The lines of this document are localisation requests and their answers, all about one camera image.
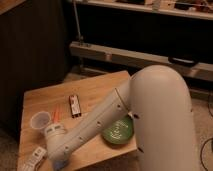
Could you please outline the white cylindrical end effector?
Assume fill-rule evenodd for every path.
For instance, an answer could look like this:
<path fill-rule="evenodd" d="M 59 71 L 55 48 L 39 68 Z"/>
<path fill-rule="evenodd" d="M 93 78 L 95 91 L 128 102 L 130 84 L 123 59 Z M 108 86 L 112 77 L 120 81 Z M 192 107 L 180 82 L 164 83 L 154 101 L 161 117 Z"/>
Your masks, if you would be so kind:
<path fill-rule="evenodd" d="M 66 129 L 61 123 L 53 123 L 47 126 L 44 130 L 44 135 L 47 140 L 59 139 L 66 134 Z"/>

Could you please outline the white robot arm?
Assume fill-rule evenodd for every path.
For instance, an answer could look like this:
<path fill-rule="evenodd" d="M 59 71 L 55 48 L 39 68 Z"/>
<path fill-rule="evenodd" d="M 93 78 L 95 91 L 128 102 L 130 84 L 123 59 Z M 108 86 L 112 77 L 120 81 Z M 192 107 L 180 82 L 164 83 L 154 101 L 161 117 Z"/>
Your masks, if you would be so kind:
<path fill-rule="evenodd" d="M 141 171 L 200 171 L 188 86 L 174 69 L 148 66 L 112 91 L 69 131 L 45 130 L 48 158 L 63 162 L 111 124 L 132 114 Z"/>

